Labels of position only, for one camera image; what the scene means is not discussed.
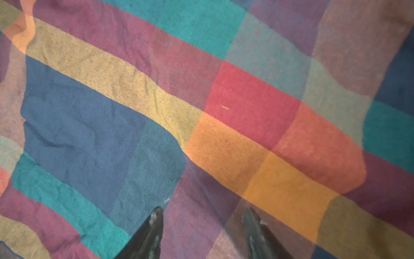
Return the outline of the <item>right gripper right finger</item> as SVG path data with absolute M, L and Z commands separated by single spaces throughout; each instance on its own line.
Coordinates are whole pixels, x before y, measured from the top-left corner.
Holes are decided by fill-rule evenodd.
M 249 259 L 293 259 L 252 207 L 244 210 L 242 223 Z

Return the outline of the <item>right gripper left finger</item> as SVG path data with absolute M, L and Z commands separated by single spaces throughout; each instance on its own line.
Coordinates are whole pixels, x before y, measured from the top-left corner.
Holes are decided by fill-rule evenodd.
M 159 259 L 163 236 L 163 208 L 153 209 L 115 259 Z

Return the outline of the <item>multicolour plaid shirt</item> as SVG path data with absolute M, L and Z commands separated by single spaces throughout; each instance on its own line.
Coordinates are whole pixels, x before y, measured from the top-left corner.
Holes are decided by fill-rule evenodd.
M 414 256 L 413 1 L 2 1 L 1 257 Z

